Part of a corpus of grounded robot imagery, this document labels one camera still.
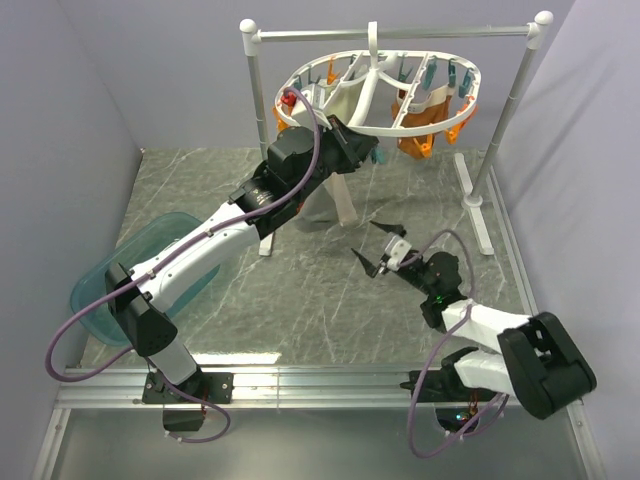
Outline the grey underwear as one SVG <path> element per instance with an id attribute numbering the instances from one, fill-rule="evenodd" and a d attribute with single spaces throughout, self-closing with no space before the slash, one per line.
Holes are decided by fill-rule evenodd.
<path id="1" fill-rule="evenodd" d="M 332 174 L 306 199 L 294 226 L 301 232 L 310 233 L 334 225 L 345 227 L 357 219 L 346 176 Z"/>

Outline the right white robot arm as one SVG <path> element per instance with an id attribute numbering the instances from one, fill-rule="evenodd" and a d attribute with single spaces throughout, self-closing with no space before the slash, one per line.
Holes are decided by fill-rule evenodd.
<path id="1" fill-rule="evenodd" d="M 426 324 L 472 341 L 442 359 L 426 375 L 413 371 L 403 388 L 420 402 L 458 402 L 478 393 L 481 400 L 502 394 L 516 399 L 533 417 L 546 419 L 594 391 L 595 373 L 550 312 L 509 313 L 477 303 L 461 291 L 457 256 L 437 251 L 430 257 L 414 248 L 400 224 L 378 224 L 387 235 L 377 263 L 358 259 L 371 278 L 394 273 L 425 295 L 420 311 Z"/>

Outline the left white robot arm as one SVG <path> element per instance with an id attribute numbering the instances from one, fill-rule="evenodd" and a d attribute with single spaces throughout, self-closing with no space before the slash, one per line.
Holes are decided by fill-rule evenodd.
<path id="1" fill-rule="evenodd" d="M 116 263 L 107 270 L 111 315 L 134 351 L 162 373 L 176 400 L 195 399 L 202 374 L 168 309 L 225 260 L 293 219 L 332 174 L 355 172 L 379 143 L 334 115 L 328 120 L 326 128 L 280 132 L 253 175 L 208 220 L 145 262 L 131 268 Z"/>

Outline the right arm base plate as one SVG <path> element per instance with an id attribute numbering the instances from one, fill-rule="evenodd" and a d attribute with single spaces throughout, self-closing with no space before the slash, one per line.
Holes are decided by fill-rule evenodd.
<path id="1" fill-rule="evenodd" d="M 483 388 L 465 387 L 454 370 L 429 370 L 418 395 L 418 403 L 486 402 L 497 395 Z"/>

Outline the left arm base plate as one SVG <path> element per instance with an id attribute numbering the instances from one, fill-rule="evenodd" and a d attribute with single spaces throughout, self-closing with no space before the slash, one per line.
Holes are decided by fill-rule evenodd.
<path id="1" fill-rule="evenodd" d="M 231 372 L 201 372 L 195 379 L 183 382 L 178 388 L 194 398 L 214 404 L 230 404 L 234 388 Z M 159 372 L 147 374 L 142 393 L 143 404 L 178 404 L 188 399 L 169 389 Z"/>

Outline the teal clip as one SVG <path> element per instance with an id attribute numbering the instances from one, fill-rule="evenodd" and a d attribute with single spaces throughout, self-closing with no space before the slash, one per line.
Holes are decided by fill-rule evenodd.
<path id="1" fill-rule="evenodd" d="M 371 161 L 375 165 L 384 165 L 386 163 L 384 151 L 380 147 L 376 147 L 371 151 Z"/>

